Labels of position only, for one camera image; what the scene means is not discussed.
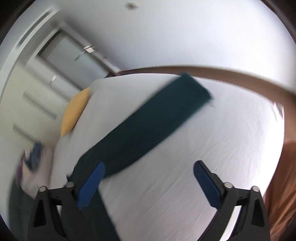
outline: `bed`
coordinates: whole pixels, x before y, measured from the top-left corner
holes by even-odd
[[[50,188],[60,188],[79,157],[138,109],[175,75],[131,74],[95,81],[74,130],[55,149]],[[197,79],[213,99],[136,163],[99,185],[123,241],[197,240],[213,218],[193,175],[203,160],[222,181],[265,193],[281,155],[284,112],[243,88]],[[221,240],[227,240],[239,207]]]

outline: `silver screw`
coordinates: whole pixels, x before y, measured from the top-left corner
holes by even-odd
[[[66,184],[66,187],[67,188],[71,188],[71,187],[73,187],[74,186],[74,182],[68,182],[67,184]]]
[[[255,192],[259,192],[259,187],[257,187],[257,186],[253,186],[252,189],[253,189]]]
[[[225,186],[226,188],[233,188],[232,183],[229,183],[229,182],[224,183],[224,186]]]
[[[39,188],[39,192],[44,192],[46,189],[47,189],[46,186],[42,186]]]

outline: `blue gripper pad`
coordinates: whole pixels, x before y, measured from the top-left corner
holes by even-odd
[[[105,169],[105,164],[100,162],[80,189],[78,193],[78,200],[76,202],[79,210],[82,210],[83,207],[87,207],[89,205],[100,184],[100,181],[105,175]]]
[[[210,205],[219,209],[222,205],[220,201],[220,192],[198,162],[193,166],[193,173]]]

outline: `white bed sheet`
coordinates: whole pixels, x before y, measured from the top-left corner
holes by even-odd
[[[79,157],[175,75],[133,74],[97,80],[72,133],[54,154],[51,188],[66,183]],[[234,85],[197,78],[213,99],[139,161],[99,185],[122,241],[198,240],[213,218],[193,175],[203,160],[222,181],[265,193],[284,140],[283,108]],[[221,240],[234,227],[233,213]]]

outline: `yellow pillow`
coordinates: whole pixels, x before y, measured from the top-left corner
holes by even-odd
[[[63,116],[61,124],[61,136],[64,136],[74,128],[88,100],[89,88],[79,92],[70,100]]]

